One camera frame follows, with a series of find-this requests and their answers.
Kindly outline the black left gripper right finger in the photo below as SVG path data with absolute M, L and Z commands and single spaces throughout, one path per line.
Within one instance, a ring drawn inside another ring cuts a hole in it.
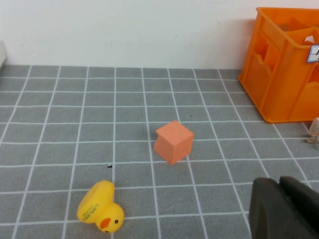
M 291 176 L 281 176 L 279 185 L 290 198 L 299 218 L 314 232 L 319 231 L 319 194 Z

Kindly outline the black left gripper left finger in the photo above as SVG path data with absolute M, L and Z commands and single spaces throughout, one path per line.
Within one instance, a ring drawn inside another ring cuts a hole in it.
M 319 232 L 310 229 L 299 216 L 279 181 L 254 179 L 249 209 L 252 238 L 317 239 Z

